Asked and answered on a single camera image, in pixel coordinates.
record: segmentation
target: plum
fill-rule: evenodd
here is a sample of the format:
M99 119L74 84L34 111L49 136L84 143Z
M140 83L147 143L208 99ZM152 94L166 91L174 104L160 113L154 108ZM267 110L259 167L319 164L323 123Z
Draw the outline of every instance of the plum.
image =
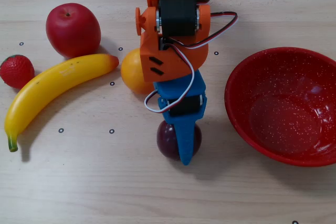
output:
M180 160L179 149L174 125L163 121L157 129L156 141L160 152L167 158ZM198 152L202 143L202 132L200 127L195 124L194 132L194 155Z

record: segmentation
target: wooden table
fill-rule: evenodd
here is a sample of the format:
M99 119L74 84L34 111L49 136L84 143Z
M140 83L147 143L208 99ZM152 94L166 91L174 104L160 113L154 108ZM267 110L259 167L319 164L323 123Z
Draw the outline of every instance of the wooden table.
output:
M134 10L144 11L146 0L0 0L1 61L23 54L37 71L62 62L45 21L68 2L94 12L111 54L123 59L139 46ZM52 102L21 136L17 153L8 151L0 124L1 224L336 223L336 166L291 167L259 154L231 126L223 98L233 68L257 51L295 46L336 59L336 0L212 0L211 6L236 11L240 20L211 43L201 67L208 106L198 123L203 144L190 166L160 154L155 136L163 119L146 110L118 70ZM212 31L225 21L215 19ZM3 122L16 92L0 88Z

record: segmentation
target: white wire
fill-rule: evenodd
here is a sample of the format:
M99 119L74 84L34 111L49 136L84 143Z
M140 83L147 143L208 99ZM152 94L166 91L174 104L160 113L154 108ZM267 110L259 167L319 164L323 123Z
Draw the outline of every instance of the white wire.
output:
M180 54L181 56L183 57L183 59L185 60L185 62L187 63L187 65L190 67L190 70L191 70L191 73L192 73L192 77L191 77L191 81L190 81L190 84L189 86L186 88L186 90L181 94L180 98L178 98L175 102L171 103L170 105L164 107L163 109L160 109L160 110L154 110L152 108L150 108L147 103L148 101L158 92L157 90L154 90L152 93L150 93L146 99L145 99L145 106L148 110L152 111L152 112L155 112L155 113L164 113L165 111L171 109L172 107L174 107L175 105L177 105L178 103L181 102L181 100L186 96L186 94L189 92L192 84L194 83L194 79L195 79L195 71L194 71L194 68L193 68L193 65L190 63L190 61L188 60L188 58L184 55L184 53L182 53L175 45L173 44L167 44L167 45L171 45L172 47L174 47Z
M204 43L202 43L202 44L199 44L199 45L197 45L197 46L195 46L195 47L185 47L185 48L187 48L187 49L196 49L196 48L199 48L199 47L203 47L203 46L205 46L206 44L209 44L211 41L213 41L214 39L217 39L220 35L222 35L223 33L225 33L225 32L227 32L227 31L229 31L236 23L238 22L238 18L236 19L236 21L234 22L234 23L232 23L232 25L230 26L230 27L228 27L227 29L225 29L224 31L222 31L220 34L217 34L215 37L213 37L211 40L208 40L208 41L206 41L206 42L204 42Z

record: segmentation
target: bowl rim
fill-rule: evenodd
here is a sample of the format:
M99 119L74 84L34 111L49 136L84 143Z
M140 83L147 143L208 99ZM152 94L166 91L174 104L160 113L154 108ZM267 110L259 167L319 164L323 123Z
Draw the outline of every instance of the bowl rim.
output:
M323 61L325 61L326 63L329 63L331 65L333 65L336 68L336 61L332 60L331 58L322 55L318 52L315 51L311 51L308 49L303 49L303 48L298 48L298 47L276 47L276 48L270 48L270 49L265 49L259 52L256 52L255 54L247 57L246 59L244 59L241 63L239 63L235 69L232 71L232 73L230 74L227 83L226 83L226 87L225 87L225 93L224 93L224 101L225 101L225 108L227 111L227 115L229 117L229 120L231 122L231 124L233 125L233 127L235 128L235 130L237 131L237 133L240 135L240 137L243 138L243 140L245 142L247 142L250 146L252 146L254 149L256 149L257 151L259 151L260 153L285 164L289 164L289 165L295 165L295 166L303 166L303 167L320 167L320 166L327 166L327 165L332 165L334 163L336 163L336 157L332 158L332 159L328 159L326 161L299 161L299 160L295 160L295 159L291 159L291 158L286 158L283 157L279 154L276 154L274 152L271 152L269 150L267 150L266 148L262 147L261 145L259 145L258 143L256 143L255 141L253 141L248 135L247 133L244 131L244 129L238 125L237 119L234 116L234 112L233 112L233 107L231 104L231 97L230 97L230 90L232 88L233 82L235 80L235 78L237 77L238 73L240 72L240 70L242 70L243 67L245 67L248 63L250 63L251 61L253 61L255 58L259 58L259 57L265 57L267 56L267 54L264 54L265 51L269 52L269 53L276 53L276 52L280 52L280 51L284 51L284 50L294 50L296 52L304 52L304 53L309 53L309 55L321 59Z

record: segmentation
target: speckled enamel bowl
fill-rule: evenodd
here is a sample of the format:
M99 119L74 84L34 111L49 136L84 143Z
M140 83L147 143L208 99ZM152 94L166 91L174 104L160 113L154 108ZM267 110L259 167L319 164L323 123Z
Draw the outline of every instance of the speckled enamel bowl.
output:
M239 135L277 161L336 163L336 62L301 48L273 48L230 75L225 106Z

